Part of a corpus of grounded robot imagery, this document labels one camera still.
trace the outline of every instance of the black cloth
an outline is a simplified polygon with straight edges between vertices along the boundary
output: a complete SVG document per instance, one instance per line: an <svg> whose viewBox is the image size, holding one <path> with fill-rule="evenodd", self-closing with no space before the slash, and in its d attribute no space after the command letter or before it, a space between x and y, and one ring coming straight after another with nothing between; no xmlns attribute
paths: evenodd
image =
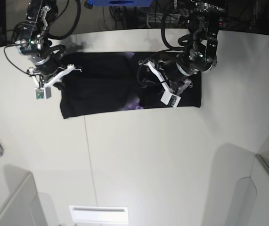
<svg viewBox="0 0 269 226"><path fill-rule="evenodd" d="M132 97L140 98L144 108L168 107L160 99L162 86L141 88L136 80L138 61L151 53L72 53L64 56L64 64L74 64L82 72L73 71L63 77L61 113L64 119L81 115L119 111ZM190 77L193 88L181 95L179 106L201 105L201 75Z"/></svg>

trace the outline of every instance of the white tabletop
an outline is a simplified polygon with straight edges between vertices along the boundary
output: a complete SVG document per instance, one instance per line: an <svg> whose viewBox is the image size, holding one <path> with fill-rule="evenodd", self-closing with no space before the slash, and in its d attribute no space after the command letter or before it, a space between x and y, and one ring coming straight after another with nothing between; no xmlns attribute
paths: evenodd
<svg viewBox="0 0 269 226"><path fill-rule="evenodd" d="M187 31L166 33L176 45ZM250 176L255 153L269 151L269 36L219 32L218 41L218 65L202 78L201 108L68 120L60 113L60 92L35 100L32 80L0 48L0 178L6 164L32 171L66 225L72 224L68 205L129 206L132 226L223 225L237 180ZM166 49L158 29L64 42L86 52ZM8 55L24 70L31 66L15 48ZM209 203L215 210L204 222Z"/></svg>

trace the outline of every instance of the blue object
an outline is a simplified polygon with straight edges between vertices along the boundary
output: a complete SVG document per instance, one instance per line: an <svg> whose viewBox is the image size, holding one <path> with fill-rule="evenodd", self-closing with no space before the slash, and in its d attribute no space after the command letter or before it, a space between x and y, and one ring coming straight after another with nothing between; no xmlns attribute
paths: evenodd
<svg viewBox="0 0 269 226"><path fill-rule="evenodd" d="M93 0L94 6L147 6L153 0Z"/></svg>

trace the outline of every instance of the white table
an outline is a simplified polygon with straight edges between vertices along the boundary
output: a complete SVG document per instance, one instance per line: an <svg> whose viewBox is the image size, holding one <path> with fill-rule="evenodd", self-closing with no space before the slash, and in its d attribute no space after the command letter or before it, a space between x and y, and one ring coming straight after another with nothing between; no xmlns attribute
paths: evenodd
<svg viewBox="0 0 269 226"><path fill-rule="evenodd" d="M168 29L176 45L186 30ZM269 151L269 36L220 32L218 65L203 75L202 107L96 114L63 120L60 92L35 100L31 79L0 48L0 203L3 167L33 172L59 223L69 205L128 206L131 226L223 225L238 179ZM166 49L160 30L75 35L78 51ZM16 49L9 57L26 69Z"/></svg>

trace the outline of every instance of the blue box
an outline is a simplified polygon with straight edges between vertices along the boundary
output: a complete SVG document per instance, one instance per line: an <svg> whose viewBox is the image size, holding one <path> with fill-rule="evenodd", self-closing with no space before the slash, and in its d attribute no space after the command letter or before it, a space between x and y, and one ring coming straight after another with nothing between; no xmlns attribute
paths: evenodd
<svg viewBox="0 0 269 226"><path fill-rule="evenodd" d="M90 0L94 6L147 6L153 0Z"/></svg>

